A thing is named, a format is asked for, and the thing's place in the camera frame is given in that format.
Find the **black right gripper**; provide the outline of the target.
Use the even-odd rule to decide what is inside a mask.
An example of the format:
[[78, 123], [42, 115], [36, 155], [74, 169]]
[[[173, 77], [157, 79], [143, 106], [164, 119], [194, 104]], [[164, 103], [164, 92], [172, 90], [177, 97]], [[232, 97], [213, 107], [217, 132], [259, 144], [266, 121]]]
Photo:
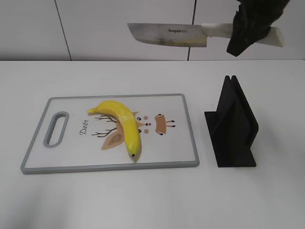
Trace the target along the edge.
[[249, 46], [265, 38], [290, 0], [239, 0], [227, 53], [237, 57]]

